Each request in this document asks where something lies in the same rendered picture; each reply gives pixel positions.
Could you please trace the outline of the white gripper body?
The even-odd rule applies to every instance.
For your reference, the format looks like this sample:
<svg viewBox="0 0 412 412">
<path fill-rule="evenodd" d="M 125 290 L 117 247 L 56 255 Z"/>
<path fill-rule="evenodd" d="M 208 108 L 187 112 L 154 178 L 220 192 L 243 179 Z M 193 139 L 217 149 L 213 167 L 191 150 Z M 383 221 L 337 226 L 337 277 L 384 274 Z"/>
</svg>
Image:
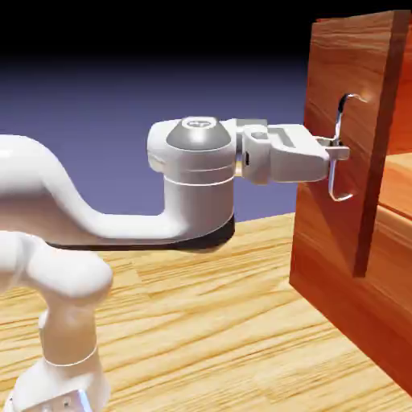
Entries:
<svg viewBox="0 0 412 412">
<path fill-rule="evenodd" d="M 305 126 L 268 125 L 267 136 L 274 182 L 317 182 L 327 177 L 329 155 Z"/>
</svg>

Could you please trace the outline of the curved silver door handle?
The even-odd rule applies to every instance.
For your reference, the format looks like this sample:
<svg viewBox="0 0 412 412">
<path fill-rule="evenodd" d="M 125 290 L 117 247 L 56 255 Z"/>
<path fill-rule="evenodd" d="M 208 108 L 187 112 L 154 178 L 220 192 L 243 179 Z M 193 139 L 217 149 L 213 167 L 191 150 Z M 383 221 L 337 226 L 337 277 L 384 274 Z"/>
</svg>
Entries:
<svg viewBox="0 0 412 412">
<path fill-rule="evenodd" d="M 332 138 L 332 142 L 330 143 L 331 148 L 335 148 L 340 146 L 340 130 L 342 125 L 342 117 L 344 112 L 344 106 L 348 99 L 355 98 L 359 101 L 367 103 L 368 100 L 357 93 L 345 93 L 339 100 L 337 115 L 336 115 L 336 123 L 335 123 L 335 133 Z M 330 167 L 329 167 L 329 174 L 328 174 L 328 193 L 329 196 L 335 202 L 343 202 L 349 200 L 353 197 L 353 194 L 347 193 L 343 195 L 336 195 L 334 192 L 334 183 L 336 177 L 336 166 L 337 166 L 338 158 L 330 158 Z"/>
</svg>

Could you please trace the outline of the wooden cabinet door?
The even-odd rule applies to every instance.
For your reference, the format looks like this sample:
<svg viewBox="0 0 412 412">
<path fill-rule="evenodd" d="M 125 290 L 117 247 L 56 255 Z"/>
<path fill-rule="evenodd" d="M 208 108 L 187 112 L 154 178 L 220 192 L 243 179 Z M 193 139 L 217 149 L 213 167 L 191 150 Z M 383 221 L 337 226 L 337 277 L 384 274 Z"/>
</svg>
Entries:
<svg viewBox="0 0 412 412">
<path fill-rule="evenodd" d="M 365 275 L 390 128 L 409 31 L 409 10 L 322 19 L 311 29 L 304 125 L 333 133 L 344 94 L 340 139 L 350 158 L 336 164 L 335 202 L 325 181 L 298 186 L 292 266 Z"/>
</svg>

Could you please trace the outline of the wooden cabinet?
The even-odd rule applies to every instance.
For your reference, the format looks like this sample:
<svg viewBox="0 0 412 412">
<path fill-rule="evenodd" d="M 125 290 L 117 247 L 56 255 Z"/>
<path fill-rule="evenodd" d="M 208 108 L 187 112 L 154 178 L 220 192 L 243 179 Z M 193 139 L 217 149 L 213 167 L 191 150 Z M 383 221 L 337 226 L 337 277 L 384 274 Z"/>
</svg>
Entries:
<svg viewBox="0 0 412 412">
<path fill-rule="evenodd" d="M 412 12 L 362 277 L 321 265 L 290 284 L 412 396 Z"/>
</svg>

